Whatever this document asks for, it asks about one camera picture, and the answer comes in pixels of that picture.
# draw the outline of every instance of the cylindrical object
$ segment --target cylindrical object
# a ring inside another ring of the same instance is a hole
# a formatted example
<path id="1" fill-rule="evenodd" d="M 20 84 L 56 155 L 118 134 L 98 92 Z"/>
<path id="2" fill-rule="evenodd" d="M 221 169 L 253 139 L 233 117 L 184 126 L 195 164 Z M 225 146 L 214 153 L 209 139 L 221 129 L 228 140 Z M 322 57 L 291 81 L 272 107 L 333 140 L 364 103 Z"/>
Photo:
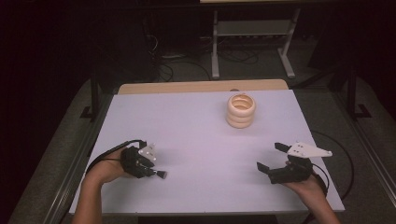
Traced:
<path id="1" fill-rule="evenodd" d="M 234 95 L 228 100 L 227 122 L 235 128 L 246 128 L 253 122 L 255 110 L 253 98 L 244 93 Z"/>

